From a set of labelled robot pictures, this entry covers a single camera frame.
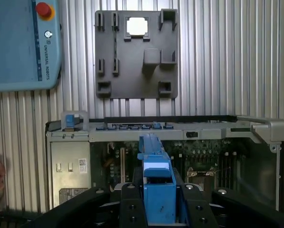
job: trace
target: circuit board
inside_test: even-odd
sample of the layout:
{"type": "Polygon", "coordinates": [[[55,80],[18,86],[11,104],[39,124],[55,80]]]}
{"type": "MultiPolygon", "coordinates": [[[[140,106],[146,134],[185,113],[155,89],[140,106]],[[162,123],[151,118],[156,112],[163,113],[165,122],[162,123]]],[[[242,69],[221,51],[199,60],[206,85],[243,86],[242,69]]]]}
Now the circuit board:
{"type": "MultiPolygon", "coordinates": [[[[217,186],[233,187],[231,170],[237,157],[234,141],[163,141],[162,144],[171,158],[172,166],[177,168],[186,183],[198,184],[211,192],[217,186]]],[[[137,159],[138,142],[95,142],[91,148],[91,157],[99,158],[94,162],[97,165],[91,171],[92,179],[104,181],[100,184],[110,191],[118,183],[131,182],[134,168],[142,165],[137,159]]]]}

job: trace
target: corrugated metal wall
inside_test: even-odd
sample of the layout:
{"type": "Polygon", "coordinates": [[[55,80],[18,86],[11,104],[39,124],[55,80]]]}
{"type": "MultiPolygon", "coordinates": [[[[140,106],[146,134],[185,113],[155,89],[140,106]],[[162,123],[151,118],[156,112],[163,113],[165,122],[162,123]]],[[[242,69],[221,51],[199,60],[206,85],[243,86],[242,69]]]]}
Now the corrugated metal wall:
{"type": "Polygon", "coordinates": [[[247,114],[284,118],[284,0],[60,0],[61,80],[49,91],[0,93],[5,203],[46,210],[47,121],[63,110],[91,118],[247,114]],[[99,100],[94,96],[96,10],[179,9],[179,96],[99,100]]]}

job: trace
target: label sticker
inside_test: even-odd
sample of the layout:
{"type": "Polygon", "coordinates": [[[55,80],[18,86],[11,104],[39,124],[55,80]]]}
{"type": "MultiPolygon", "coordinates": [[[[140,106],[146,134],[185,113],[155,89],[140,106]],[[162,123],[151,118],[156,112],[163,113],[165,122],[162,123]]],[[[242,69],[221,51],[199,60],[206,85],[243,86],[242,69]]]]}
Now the label sticker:
{"type": "Polygon", "coordinates": [[[79,173],[87,173],[87,159],[79,159],[79,173]]]}

